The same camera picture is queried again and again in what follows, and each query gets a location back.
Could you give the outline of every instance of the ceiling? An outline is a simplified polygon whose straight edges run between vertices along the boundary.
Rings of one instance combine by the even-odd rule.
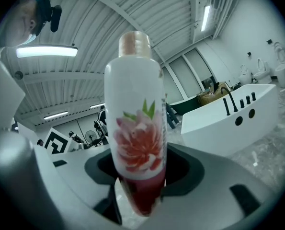
[[[118,40],[128,31],[145,32],[153,58],[160,64],[182,49],[212,35],[217,10],[212,9],[201,32],[204,7],[214,0],[51,0],[61,5],[57,32],[46,25],[30,45],[51,44],[78,48],[76,57],[17,58],[15,48],[2,54],[12,76],[25,91],[15,119],[33,130],[53,127],[98,112],[104,102],[104,69],[118,56]],[[68,111],[56,119],[45,116]]]

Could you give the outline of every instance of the pink flower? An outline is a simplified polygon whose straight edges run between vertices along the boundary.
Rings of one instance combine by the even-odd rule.
[[[134,121],[129,117],[117,118],[120,129],[114,132],[118,143],[118,157],[131,172],[155,170],[161,163],[162,137],[161,115],[156,111],[153,119],[137,111]]]

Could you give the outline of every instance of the red bottle bottom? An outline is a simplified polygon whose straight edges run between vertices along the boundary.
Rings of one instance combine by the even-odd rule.
[[[134,211],[149,216],[155,200],[165,185],[166,167],[156,176],[147,180],[130,180],[119,175],[120,183]]]

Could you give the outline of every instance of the light fixture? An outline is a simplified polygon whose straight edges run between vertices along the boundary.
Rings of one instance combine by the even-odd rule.
[[[97,104],[97,105],[92,105],[90,108],[96,108],[96,107],[100,107],[100,106],[103,106],[103,105],[105,105],[105,103]]]
[[[206,28],[206,23],[207,23],[209,11],[210,11],[210,6],[206,6],[206,7],[205,7],[205,11],[204,11],[204,18],[203,18],[203,23],[202,23],[201,32],[204,31],[205,28]]]
[[[17,57],[31,56],[71,56],[77,54],[76,47],[58,46],[58,45],[41,45],[17,48]]]
[[[62,112],[62,113],[57,113],[57,114],[54,114],[54,115],[50,115],[50,116],[47,116],[47,117],[44,117],[45,120],[47,119],[50,119],[50,118],[53,118],[53,117],[58,117],[58,116],[61,116],[61,115],[64,115],[64,114],[67,114],[68,112]]]

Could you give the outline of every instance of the ceiling light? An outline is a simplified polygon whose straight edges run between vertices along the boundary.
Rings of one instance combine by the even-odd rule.
[[[17,57],[31,57],[31,56],[76,56],[76,47],[41,45],[20,47],[17,49]]]
[[[96,108],[96,107],[100,107],[100,106],[103,106],[103,105],[105,105],[105,103],[97,104],[97,105],[92,105],[90,108]]]
[[[203,18],[203,23],[202,23],[201,32],[204,31],[205,28],[206,28],[206,23],[207,23],[209,11],[210,11],[210,6],[206,6],[206,7],[205,7],[205,11],[204,11],[204,18]]]
[[[44,119],[47,120],[47,119],[50,119],[50,118],[53,118],[53,117],[58,117],[58,116],[61,116],[61,115],[67,114],[67,113],[68,112],[57,113],[57,114],[54,114],[54,115],[51,115],[51,116],[44,117]]]

